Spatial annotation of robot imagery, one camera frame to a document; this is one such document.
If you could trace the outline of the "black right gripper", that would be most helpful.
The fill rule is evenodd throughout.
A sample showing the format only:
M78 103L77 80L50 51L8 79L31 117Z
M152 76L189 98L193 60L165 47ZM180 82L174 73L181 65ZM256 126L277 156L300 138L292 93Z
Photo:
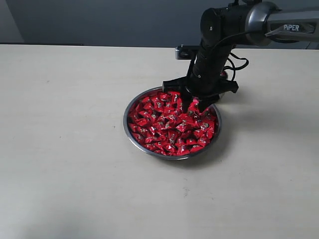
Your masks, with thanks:
M182 111L186 113L192 102L192 97L198 98L198 110L204 112L213 103L217 95L226 92L236 93L237 82L222 77L225 63L233 49L233 45L208 47L200 43L198 51L192 55L186 76L164 81L162 91L180 92L182 96Z

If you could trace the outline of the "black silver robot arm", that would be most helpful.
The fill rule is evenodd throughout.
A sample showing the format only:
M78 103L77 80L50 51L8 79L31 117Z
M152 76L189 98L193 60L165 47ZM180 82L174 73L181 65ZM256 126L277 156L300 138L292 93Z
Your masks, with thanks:
M237 45L318 42L319 9L281 10L268 1L236 0L227 7L207 9L201 17L200 32L198 46L175 48L176 59L190 61L187 74L162 84L164 92L180 93L184 111L193 99L203 111L222 94L237 92L237 82L224 75L226 70L238 70L234 64L226 65Z

